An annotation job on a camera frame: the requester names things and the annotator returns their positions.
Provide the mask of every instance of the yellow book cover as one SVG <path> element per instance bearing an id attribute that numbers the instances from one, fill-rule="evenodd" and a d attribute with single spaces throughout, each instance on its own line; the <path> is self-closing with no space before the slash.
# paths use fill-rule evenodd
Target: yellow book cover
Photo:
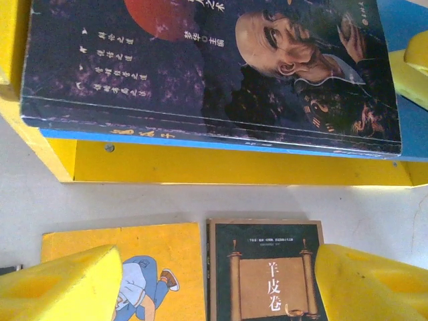
<path id="1" fill-rule="evenodd" d="M 203 321 L 205 299 L 197 223 L 43 235 L 41 262 L 116 244 L 123 277 L 114 321 Z"/>

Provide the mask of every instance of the yellow shelf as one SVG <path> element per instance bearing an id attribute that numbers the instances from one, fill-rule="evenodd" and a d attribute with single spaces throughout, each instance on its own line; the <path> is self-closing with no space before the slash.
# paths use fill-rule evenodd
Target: yellow shelf
<path id="1" fill-rule="evenodd" d="M 46 139 L 38 129 L 22 122 L 17 102 L 30 1 L 2 3 L 0 44 L 7 55 L 0 56 L 0 68 L 9 70 L 11 86 L 0 85 L 0 114 L 61 182 L 408 187 L 428 184 L 428 163 L 123 143 L 114 144 L 114 151 L 106 152 L 103 142 Z"/>

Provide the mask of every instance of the book cover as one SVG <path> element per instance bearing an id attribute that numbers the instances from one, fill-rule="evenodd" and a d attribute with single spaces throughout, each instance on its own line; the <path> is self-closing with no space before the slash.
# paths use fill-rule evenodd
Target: book cover
<path id="1" fill-rule="evenodd" d="M 321 222 L 207 223 L 211 321 L 327 320 L 314 275 Z"/>
<path id="2" fill-rule="evenodd" d="M 117 245 L 123 261 L 112 320 L 205 320 L 197 223 L 48 233 L 41 262 L 105 244 Z"/>
<path id="3" fill-rule="evenodd" d="M 21 113 L 40 128 L 401 152 L 375 0 L 34 0 Z"/>
<path id="4" fill-rule="evenodd" d="M 0 276 L 2 276 L 3 274 L 11 273 L 11 272 L 16 272 L 16 271 L 19 271 L 22 269 L 23 269 L 22 264 L 15 265 L 15 266 L 0 267 Z"/>

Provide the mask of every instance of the scroll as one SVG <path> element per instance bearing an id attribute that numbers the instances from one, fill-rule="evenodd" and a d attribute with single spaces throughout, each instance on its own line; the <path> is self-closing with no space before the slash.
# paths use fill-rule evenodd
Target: scroll
<path id="1" fill-rule="evenodd" d="M 268 316 L 319 319 L 315 297 L 312 252 L 301 257 L 242 259 L 234 250 L 230 259 L 231 321 Z"/>

